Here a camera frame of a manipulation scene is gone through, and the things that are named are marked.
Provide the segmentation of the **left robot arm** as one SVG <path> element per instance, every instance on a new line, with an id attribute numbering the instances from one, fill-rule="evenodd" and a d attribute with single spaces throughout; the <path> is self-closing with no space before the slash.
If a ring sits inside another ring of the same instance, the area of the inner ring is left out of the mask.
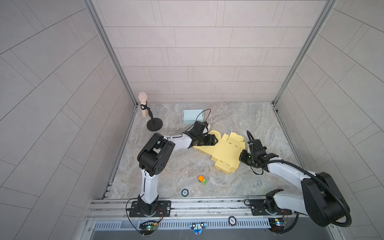
<path id="1" fill-rule="evenodd" d="M 140 151 L 137 160 L 142 173 L 142 187 L 138 196 L 139 210 L 153 215 L 158 204 L 159 174 L 165 169 L 172 153 L 192 147 L 215 146 L 219 140 L 209 134 L 207 122 L 196 121 L 191 130 L 176 136 L 153 134 Z"/>

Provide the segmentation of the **light blue paper box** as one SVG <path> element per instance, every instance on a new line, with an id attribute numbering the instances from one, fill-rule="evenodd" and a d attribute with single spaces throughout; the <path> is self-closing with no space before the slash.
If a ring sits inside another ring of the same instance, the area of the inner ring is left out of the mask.
<path id="1" fill-rule="evenodd" d="M 194 124 L 196 121 L 204 121 L 203 111 L 202 109 L 183 110 L 183 124 Z"/>

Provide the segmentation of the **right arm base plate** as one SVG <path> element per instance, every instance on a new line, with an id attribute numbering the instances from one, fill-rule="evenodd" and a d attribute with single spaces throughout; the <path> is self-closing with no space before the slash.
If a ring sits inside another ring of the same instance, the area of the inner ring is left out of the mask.
<path id="1" fill-rule="evenodd" d="M 246 199 L 244 204 L 251 208 L 253 216 L 283 216 L 292 215 L 291 210 L 280 209 L 274 204 L 269 204 L 269 201 L 263 199 Z"/>

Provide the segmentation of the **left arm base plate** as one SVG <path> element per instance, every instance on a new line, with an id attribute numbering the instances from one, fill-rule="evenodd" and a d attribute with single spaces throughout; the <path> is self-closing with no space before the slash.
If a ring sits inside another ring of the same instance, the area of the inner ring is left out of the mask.
<path id="1" fill-rule="evenodd" d="M 171 211 L 171 201 L 157 201 L 148 205 L 133 201 L 129 208 L 130 218 L 149 218 L 149 217 L 169 217 Z"/>

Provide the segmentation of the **yellow paper box stack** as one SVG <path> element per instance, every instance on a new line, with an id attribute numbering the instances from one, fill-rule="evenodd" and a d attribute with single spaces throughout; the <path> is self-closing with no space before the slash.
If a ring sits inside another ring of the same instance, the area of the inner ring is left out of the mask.
<path id="1" fill-rule="evenodd" d="M 226 174 L 234 173 L 240 165 L 240 154 L 246 149 L 244 137 L 231 132 L 230 135 L 221 133 L 215 130 L 209 132 L 215 135 L 218 143 L 214 146 L 194 146 L 195 149 L 202 153 L 211 155 L 211 160 L 215 162 L 214 167 Z"/>

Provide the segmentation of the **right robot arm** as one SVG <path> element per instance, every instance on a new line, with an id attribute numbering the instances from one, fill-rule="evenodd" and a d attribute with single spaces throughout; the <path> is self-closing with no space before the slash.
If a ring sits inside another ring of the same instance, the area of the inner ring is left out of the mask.
<path id="1" fill-rule="evenodd" d="M 262 173 L 277 175 L 302 191 L 290 194 L 276 189 L 267 193 L 263 203 L 266 213 L 275 215 L 290 210 L 309 216 L 321 227 L 329 224 L 349 227 L 352 224 L 350 207 L 329 174 L 307 171 L 276 154 L 268 154 L 267 147 L 258 139 L 249 140 L 248 147 L 240 154 L 242 163 L 252 170 L 261 169 Z"/>

